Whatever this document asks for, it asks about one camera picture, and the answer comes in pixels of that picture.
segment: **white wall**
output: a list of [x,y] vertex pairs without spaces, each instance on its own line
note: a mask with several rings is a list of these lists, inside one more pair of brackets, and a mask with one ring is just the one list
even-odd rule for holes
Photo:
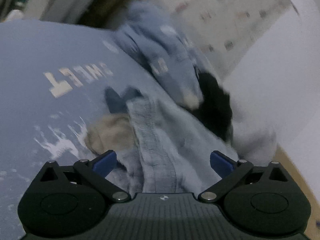
[[224,86],[244,108],[273,123],[320,201],[320,13],[313,0],[291,1],[298,13],[290,9],[265,32]]

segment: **metal screw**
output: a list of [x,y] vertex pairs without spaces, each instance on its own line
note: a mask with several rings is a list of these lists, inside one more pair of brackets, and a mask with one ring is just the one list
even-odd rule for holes
[[205,200],[214,200],[217,197],[217,195],[213,192],[208,191],[208,192],[202,193],[201,197]]
[[123,191],[119,191],[119,192],[116,192],[112,195],[112,197],[115,199],[115,200],[125,200],[127,197],[128,197],[128,194],[123,192]]

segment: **ribbed black surface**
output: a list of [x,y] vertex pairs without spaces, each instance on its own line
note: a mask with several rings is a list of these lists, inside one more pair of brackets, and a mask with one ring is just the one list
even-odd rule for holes
[[[68,240],[265,240],[233,227],[219,208],[196,201],[191,193],[138,194],[129,202],[115,204],[105,219],[92,230]],[[27,239],[44,239],[27,236]],[[306,240],[295,235],[282,240]]]

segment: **light blue garment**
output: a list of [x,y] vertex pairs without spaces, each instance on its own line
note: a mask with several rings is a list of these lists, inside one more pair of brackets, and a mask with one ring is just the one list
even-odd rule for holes
[[152,73],[178,105],[198,108],[203,98],[185,39],[161,9],[133,2],[114,42]]
[[125,168],[107,179],[133,196],[149,193],[199,193],[221,178],[210,167],[210,153],[219,150],[237,161],[237,153],[194,116],[163,100],[144,96],[127,103],[137,147],[117,152]]

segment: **black object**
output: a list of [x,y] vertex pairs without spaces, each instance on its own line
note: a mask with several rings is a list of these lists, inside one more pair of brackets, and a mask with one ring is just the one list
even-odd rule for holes
[[223,179],[198,199],[138,193],[133,200],[103,178],[116,165],[113,151],[73,166],[46,163],[18,206],[23,239],[308,239],[310,204],[280,163],[254,167],[218,151],[210,163],[225,167],[217,170]]
[[208,130],[226,141],[232,119],[230,96],[223,91],[210,73],[198,73],[197,75],[204,101],[198,109],[190,113]]

